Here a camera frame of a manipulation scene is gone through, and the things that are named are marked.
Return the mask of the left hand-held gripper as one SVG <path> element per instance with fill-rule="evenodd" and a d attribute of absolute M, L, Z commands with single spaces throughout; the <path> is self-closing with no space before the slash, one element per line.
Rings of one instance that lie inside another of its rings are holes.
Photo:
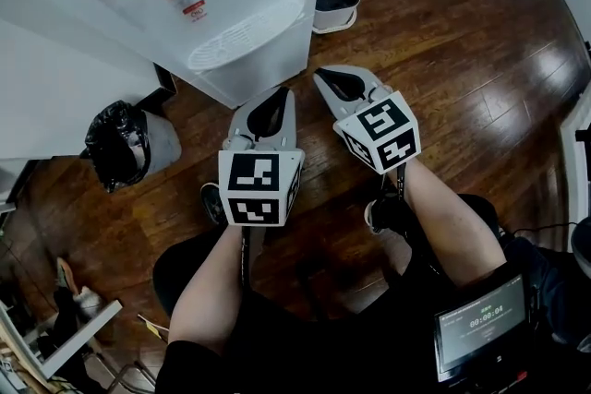
<path fill-rule="evenodd" d="M 284 226 L 305 152 L 296 147 L 295 94 L 281 86 L 239 107 L 218 153 L 219 192 L 233 226 Z M 257 144 L 264 141 L 268 144 Z"/>

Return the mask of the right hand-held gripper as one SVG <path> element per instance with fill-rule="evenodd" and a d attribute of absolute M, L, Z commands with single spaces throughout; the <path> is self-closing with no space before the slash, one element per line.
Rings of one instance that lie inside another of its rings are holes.
<path fill-rule="evenodd" d="M 314 71 L 313 80 L 332 115 L 347 116 L 334 124 L 334 131 L 373 171 L 386 174 L 421 153 L 418 122 L 402 93 L 386 95 L 371 71 L 360 66 L 324 66 Z"/>

